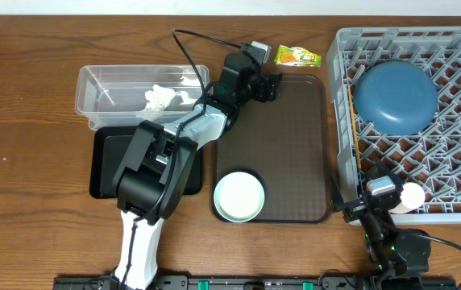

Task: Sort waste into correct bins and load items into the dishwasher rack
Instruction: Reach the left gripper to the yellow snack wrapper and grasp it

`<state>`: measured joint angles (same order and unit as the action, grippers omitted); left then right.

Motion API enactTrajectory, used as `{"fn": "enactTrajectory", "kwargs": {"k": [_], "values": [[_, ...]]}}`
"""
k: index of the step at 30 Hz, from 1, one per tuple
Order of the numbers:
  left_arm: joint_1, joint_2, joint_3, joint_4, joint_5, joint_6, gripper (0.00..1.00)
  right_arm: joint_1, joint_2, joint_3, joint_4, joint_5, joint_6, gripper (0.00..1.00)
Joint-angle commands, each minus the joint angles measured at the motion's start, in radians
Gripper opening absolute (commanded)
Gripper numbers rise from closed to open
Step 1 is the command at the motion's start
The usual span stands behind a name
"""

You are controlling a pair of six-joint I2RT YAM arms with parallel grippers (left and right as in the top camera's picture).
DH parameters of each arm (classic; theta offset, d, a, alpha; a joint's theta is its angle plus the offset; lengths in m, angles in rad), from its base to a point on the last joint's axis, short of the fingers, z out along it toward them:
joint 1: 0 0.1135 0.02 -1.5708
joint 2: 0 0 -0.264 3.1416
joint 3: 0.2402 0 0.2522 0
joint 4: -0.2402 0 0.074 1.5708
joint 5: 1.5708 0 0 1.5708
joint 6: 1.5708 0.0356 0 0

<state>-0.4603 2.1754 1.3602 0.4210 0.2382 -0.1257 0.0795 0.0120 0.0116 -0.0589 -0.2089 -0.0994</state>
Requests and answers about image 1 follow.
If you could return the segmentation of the dark blue plate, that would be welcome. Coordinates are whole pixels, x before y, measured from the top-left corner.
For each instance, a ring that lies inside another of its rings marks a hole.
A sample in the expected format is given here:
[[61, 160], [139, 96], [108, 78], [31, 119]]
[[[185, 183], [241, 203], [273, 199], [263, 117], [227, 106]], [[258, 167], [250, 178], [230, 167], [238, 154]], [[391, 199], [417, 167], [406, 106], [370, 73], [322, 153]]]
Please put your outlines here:
[[420, 68], [389, 61], [369, 69], [352, 94], [358, 115], [380, 133], [413, 135], [429, 126], [438, 109], [438, 91]]

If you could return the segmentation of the white tissue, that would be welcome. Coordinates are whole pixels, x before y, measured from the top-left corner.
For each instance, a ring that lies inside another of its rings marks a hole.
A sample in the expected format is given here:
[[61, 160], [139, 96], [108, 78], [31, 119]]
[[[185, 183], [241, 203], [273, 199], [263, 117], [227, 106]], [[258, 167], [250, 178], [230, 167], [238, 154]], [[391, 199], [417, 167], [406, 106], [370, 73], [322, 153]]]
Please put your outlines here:
[[196, 98], [191, 98], [186, 91], [153, 85], [152, 90], [145, 93], [147, 101], [142, 112], [186, 111], [190, 110]]

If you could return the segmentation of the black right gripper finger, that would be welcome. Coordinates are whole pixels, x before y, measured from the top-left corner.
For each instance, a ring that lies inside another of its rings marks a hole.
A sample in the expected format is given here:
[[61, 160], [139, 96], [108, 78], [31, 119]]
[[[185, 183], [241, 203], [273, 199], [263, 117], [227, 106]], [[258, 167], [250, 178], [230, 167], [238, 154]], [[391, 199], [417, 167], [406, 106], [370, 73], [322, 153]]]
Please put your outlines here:
[[343, 205], [344, 205], [344, 200], [343, 196], [340, 192], [340, 189], [333, 177], [332, 174], [330, 174], [330, 184], [332, 188], [332, 205], [333, 205], [333, 211], [335, 212], [341, 212], [343, 211]]
[[388, 177], [391, 181], [396, 180], [396, 175], [382, 162], [381, 159], [376, 159], [376, 170], [380, 177]]

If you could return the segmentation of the pale green bowl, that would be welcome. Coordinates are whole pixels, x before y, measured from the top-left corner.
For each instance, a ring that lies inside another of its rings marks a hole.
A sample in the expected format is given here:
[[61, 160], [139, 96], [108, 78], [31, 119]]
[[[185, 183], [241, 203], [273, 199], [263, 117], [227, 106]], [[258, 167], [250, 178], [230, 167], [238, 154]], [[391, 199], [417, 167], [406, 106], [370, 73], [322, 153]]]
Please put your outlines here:
[[248, 172], [225, 175], [214, 189], [213, 203], [218, 215], [233, 223], [249, 222], [259, 215], [265, 202], [260, 180]]

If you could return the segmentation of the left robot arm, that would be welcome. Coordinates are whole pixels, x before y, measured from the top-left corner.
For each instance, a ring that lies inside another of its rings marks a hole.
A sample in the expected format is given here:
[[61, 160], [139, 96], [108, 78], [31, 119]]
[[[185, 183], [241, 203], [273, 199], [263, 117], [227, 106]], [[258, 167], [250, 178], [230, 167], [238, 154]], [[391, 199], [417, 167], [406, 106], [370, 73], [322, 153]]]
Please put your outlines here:
[[259, 52], [231, 53], [218, 82], [203, 89], [190, 113], [164, 125], [145, 120], [137, 126], [112, 181], [123, 246], [111, 288], [145, 289], [155, 279], [162, 227], [184, 194], [197, 152], [229, 131], [248, 101], [275, 100], [281, 76], [261, 72], [267, 61]]

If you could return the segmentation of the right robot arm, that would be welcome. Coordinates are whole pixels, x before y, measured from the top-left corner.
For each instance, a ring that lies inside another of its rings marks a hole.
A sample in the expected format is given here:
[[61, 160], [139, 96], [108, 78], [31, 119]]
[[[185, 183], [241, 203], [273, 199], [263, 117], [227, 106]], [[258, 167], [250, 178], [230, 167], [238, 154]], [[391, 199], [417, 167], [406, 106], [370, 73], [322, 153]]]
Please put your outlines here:
[[331, 179], [333, 210], [345, 222], [358, 221], [365, 232], [369, 259], [378, 269], [362, 278], [357, 289], [423, 289], [422, 274], [429, 271], [430, 236], [417, 229], [395, 225], [393, 214], [408, 213], [422, 205], [421, 186], [404, 182], [381, 161], [376, 161], [379, 176], [366, 183], [366, 189], [352, 201], [344, 201]]

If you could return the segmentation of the wooden chopstick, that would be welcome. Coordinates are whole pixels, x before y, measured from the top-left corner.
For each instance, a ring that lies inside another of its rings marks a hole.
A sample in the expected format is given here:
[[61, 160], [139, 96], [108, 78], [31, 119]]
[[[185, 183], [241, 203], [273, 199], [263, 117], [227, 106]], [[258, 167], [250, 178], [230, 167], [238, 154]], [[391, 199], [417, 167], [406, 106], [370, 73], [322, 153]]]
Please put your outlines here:
[[352, 134], [354, 138], [354, 149], [355, 149], [355, 158], [356, 158], [356, 166], [359, 170], [362, 169], [361, 165], [361, 157], [359, 151], [359, 140], [356, 131], [356, 124], [355, 124], [355, 109], [353, 104], [353, 98], [351, 94], [351, 85], [347, 84], [347, 93], [348, 93], [348, 100], [349, 100], [349, 107], [350, 107], [350, 114], [351, 114], [351, 127], [352, 127]]

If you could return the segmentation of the yellow green snack wrapper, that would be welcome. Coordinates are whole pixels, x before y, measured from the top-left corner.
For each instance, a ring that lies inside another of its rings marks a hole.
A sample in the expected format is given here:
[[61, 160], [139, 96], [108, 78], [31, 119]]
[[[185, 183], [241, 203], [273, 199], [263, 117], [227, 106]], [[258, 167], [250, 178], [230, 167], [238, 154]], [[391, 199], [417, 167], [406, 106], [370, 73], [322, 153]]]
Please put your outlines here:
[[291, 67], [320, 67], [322, 57], [301, 47], [280, 45], [277, 49], [275, 63]]

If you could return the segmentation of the pink white cup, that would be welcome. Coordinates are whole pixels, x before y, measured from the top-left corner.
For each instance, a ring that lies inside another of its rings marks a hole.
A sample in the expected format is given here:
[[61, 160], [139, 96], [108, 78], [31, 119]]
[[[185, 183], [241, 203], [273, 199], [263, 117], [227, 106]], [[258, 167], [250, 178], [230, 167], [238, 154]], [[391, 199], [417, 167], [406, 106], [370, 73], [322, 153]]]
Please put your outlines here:
[[425, 191], [419, 184], [414, 182], [404, 183], [401, 192], [401, 202], [393, 209], [390, 209], [389, 212], [394, 214], [409, 213], [421, 207], [425, 199]]

